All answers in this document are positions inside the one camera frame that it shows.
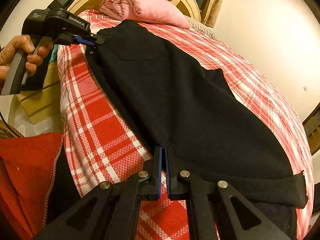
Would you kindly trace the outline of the person's left hand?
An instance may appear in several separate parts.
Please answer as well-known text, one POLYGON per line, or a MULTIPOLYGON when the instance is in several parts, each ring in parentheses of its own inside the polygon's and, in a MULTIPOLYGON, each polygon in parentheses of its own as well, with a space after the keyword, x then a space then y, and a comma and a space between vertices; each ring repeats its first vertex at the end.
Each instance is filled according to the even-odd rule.
POLYGON ((13 37, 11 41, 1 49, 1 89, 4 86, 12 61, 17 52, 21 52, 22 56, 25 56, 24 70, 29 76, 33 76, 52 48, 53 42, 49 41, 47 44, 40 46, 35 53, 36 46, 29 35, 13 37))

